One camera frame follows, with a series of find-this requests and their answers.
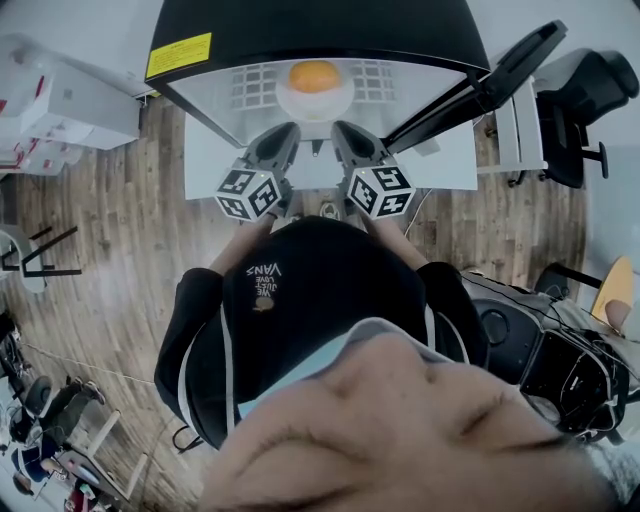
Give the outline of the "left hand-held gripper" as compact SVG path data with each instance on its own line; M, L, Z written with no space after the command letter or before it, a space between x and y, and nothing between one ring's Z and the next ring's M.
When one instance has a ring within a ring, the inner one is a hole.
M277 125L257 137L227 168L214 198L222 212L239 221L259 221L267 214L283 216L293 197L286 173L301 140L295 122Z

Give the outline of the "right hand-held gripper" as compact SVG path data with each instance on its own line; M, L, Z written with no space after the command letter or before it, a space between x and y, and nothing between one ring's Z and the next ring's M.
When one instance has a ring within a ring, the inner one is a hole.
M354 123L336 121L331 141L338 162L344 168L356 168L346 182L347 199L370 219L406 213L415 187L398 165L376 166L390 157L377 136Z

